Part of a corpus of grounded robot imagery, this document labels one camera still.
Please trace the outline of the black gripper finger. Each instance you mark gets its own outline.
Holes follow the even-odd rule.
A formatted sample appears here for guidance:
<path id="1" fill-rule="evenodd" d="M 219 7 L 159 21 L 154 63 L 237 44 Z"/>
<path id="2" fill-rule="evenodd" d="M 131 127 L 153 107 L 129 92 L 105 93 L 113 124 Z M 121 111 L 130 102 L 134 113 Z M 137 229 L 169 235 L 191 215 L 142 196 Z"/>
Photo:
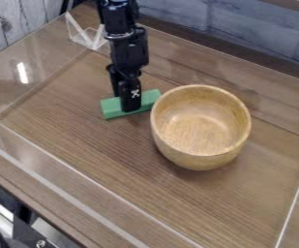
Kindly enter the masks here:
<path id="1" fill-rule="evenodd" d="M 142 84 L 135 75 L 125 77 L 119 82 L 119 98 L 122 110 L 135 111 L 142 106 Z"/>
<path id="2" fill-rule="evenodd" d="M 114 69 L 114 65 L 109 64 L 107 65 L 107 72 L 109 72 L 109 77 L 110 77 L 110 82 L 111 82 L 111 88 L 114 92 L 114 96 L 119 96 L 119 81 L 121 81 L 121 75 L 119 72 Z"/>

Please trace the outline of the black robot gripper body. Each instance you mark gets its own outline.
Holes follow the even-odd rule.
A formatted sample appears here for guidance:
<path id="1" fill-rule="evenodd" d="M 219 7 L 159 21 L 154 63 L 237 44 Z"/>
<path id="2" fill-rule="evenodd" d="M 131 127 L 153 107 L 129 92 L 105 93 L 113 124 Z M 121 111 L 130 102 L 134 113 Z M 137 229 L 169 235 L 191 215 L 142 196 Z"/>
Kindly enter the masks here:
<path id="1" fill-rule="evenodd" d="M 149 32 L 143 27 L 134 27 L 129 33 L 106 34 L 110 44 L 111 75 L 135 74 L 150 63 Z"/>

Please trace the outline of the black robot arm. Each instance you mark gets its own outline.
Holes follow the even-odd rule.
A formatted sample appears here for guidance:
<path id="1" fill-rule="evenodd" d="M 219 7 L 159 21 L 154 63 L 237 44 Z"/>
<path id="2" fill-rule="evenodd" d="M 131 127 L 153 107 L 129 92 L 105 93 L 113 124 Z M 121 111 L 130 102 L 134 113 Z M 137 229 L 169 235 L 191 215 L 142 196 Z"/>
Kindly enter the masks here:
<path id="1" fill-rule="evenodd" d="M 137 0 L 97 0 L 98 13 L 106 29 L 111 63 L 107 65 L 114 96 L 125 112 L 142 106 L 142 68 L 150 63 L 147 29 L 137 24 Z"/>

